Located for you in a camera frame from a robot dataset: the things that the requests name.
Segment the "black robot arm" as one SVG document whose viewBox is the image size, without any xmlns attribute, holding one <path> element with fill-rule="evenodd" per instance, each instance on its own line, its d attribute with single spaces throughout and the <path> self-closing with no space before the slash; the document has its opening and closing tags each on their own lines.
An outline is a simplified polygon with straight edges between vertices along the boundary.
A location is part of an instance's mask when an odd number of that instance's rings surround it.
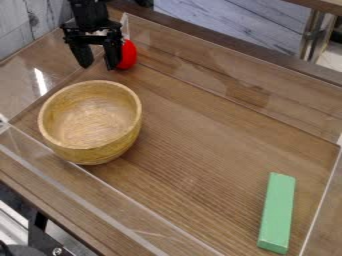
<svg viewBox="0 0 342 256">
<path fill-rule="evenodd" d="M 109 19 L 109 0 L 68 0 L 73 20 L 60 25 L 64 43 L 68 45 L 79 65 L 88 68 L 93 63 L 91 45 L 104 49 L 104 62 L 113 70 L 123 60 L 121 24 Z"/>
</svg>

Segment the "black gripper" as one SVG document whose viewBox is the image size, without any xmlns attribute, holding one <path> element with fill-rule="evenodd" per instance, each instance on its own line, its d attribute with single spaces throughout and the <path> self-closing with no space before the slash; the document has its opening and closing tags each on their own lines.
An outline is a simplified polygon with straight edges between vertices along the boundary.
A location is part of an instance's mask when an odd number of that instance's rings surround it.
<svg viewBox="0 0 342 256">
<path fill-rule="evenodd" d="M 93 63 L 89 44 L 103 45 L 107 69 L 113 70 L 121 61 L 121 24 L 107 21 L 96 27 L 81 28 L 75 21 L 71 21 L 60 28 L 64 32 L 64 42 L 69 45 L 79 65 L 88 68 Z"/>
</svg>

